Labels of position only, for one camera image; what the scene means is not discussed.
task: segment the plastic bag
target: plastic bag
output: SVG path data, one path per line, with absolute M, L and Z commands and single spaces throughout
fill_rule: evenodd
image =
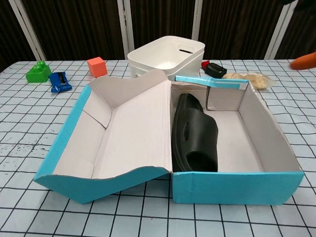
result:
M 267 89 L 276 84 L 274 80 L 262 73 L 228 73 L 223 79 L 247 79 L 255 90 Z

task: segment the green toy block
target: green toy block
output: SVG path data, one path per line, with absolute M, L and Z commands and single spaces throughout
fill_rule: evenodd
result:
M 50 74 L 49 66 L 47 66 L 44 61 L 38 61 L 36 65 L 26 73 L 26 79 L 29 83 L 47 82 Z

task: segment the grid tablecloth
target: grid tablecloth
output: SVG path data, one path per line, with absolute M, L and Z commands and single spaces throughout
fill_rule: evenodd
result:
M 17 62 L 0 74 L 0 237 L 316 237 L 316 69 L 293 71 L 288 60 L 213 62 L 229 73 L 262 72 L 276 81 L 260 94 L 305 172 L 286 204 L 175 204 L 169 176 L 85 205 L 47 190 L 32 178 L 93 77 L 85 61 L 49 61 L 73 86 L 53 94 L 49 81 L 27 84 L 35 62 Z M 127 61 L 107 61 L 107 68 L 130 78 Z

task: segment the orange block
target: orange block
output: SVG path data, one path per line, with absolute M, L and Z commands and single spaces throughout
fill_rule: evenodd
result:
M 102 58 L 91 58 L 87 60 L 91 74 L 97 78 L 108 73 L 107 66 Z

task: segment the black curtain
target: black curtain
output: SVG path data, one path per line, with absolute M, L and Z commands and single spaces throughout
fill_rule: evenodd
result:
M 316 16 L 311 9 L 295 11 L 276 53 L 276 59 L 294 59 L 316 50 Z
M 191 39 L 195 0 L 130 0 L 134 45 L 160 37 Z
M 9 1 L 0 1 L 0 72 L 17 61 L 34 60 Z
M 116 0 L 22 0 L 48 60 L 123 59 Z
M 278 0 L 204 0 L 204 58 L 263 59 L 282 7 Z

